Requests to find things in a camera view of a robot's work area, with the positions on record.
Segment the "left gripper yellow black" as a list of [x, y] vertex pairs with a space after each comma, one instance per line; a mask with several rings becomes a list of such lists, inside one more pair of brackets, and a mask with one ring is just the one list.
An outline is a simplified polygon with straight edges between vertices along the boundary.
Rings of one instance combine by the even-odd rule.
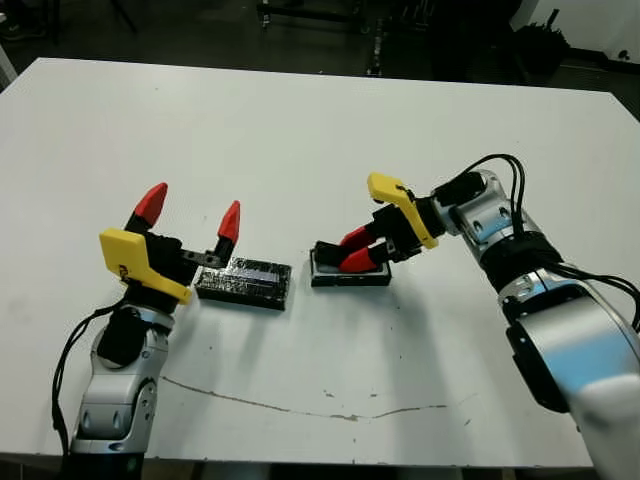
[[224, 268], [225, 258], [231, 257], [239, 238], [241, 206], [234, 200], [227, 209], [215, 248], [195, 252], [183, 249], [178, 239], [147, 232], [162, 212], [167, 191], [165, 182], [150, 188], [135, 206], [124, 230], [106, 229], [99, 240], [107, 269], [122, 282], [186, 305], [191, 300], [195, 271], [200, 266]]

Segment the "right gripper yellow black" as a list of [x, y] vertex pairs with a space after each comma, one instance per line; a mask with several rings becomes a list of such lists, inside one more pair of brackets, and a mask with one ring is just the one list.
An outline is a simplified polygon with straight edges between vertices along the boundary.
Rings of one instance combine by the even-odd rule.
[[378, 269], [387, 261], [401, 262], [422, 248], [434, 249], [445, 227], [431, 197], [416, 197], [404, 183], [388, 175], [371, 173], [370, 197], [385, 206], [372, 213], [373, 220], [347, 233], [339, 245], [357, 250], [340, 263], [339, 271], [356, 274]]

